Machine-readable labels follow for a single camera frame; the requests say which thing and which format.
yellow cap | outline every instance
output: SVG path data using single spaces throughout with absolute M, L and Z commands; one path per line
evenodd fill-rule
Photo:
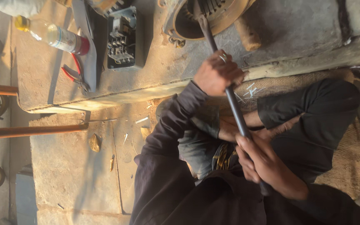
M 24 16 L 18 16 L 15 19 L 15 27 L 24 32 L 29 31 L 30 20 Z

person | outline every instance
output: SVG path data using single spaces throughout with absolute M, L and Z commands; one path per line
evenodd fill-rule
M 312 184 L 331 169 L 333 151 L 356 117 L 357 88 L 324 79 L 258 99 L 258 110 L 244 115 L 256 130 L 249 139 L 234 118 L 199 113 L 209 96 L 223 96 L 242 77 L 219 50 L 181 94 L 158 106 L 159 122 L 134 158 L 130 224 L 360 224 L 360 207 L 347 194 Z M 261 181 L 273 188 L 270 196 L 262 196 Z

black trousers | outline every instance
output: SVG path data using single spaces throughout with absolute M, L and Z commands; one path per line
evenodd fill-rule
M 332 168 L 333 152 L 357 115 L 360 92 L 346 81 L 324 79 L 301 90 L 257 101 L 259 117 L 268 129 L 305 113 L 292 129 L 275 137 L 271 144 L 294 174 L 311 183 Z M 206 115 L 203 117 L 202 121 L 207 121 Z M 208 124 L 217 125 L 218 116 L 212 118 L 214 121 Z M 201 120 L 192 121 L 197 122 L 191 122 L 189 130 L 179 139 L 178 147 L 201 179 L 212 170 L 212 158 L 224 141 L 216 139 L 212 132 L 208 134 L 198 128 L 206 127 L 206 122 L 201 125 L 198 123 Z

red-handled pliers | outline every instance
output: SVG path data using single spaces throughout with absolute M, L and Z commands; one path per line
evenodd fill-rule
M 73 56 L 74 62 L 75 62 L 76 67 L 77 67 L 77 72 L 78 72 L 78 75 L 79 75 L 79 79 L 76 79 L 76 78 L 74 78 L 72 75 L 70 75 L 64 67 L 61 67 L 61 69 L 62 69 L 63 73 L 64 73 L 71 81 L 75 82 L 76 84 L 80 84 L 80 86 L 82 87 L 82 94 L 83 94 L 83 95 L 86 95 L 86 92 L 89 91 L 90 86 L 83 81 L 83 80 L 84 80 L 84 77 L 83 77 L 83 73 L 82 73 L 81 68 L 80 68 L 79 61 L 77 60 L 76 56 L 75 56 L 73 53 L 71 53 L 71 54 L 72 54 L 72 56 Z

knee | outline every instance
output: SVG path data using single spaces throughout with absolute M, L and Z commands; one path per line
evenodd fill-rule
M 163 100 L 161 103 L 159 103 L 159 105 L 157 105 L 156 111 L 155 111 L 155 116 L 156 116 L 157 121 L 160 120 L 160 115 L 161 115 L 162 111 L 167 108 L 167 106 L 172 102 L 172 100 L 173 100 L 173 97 Z
M 322 80 L 319 95 L 326 95 L 331 100 L 349 100 L 356 107 L 360 105 L 360 91 L 354 84 L 345 80 Z

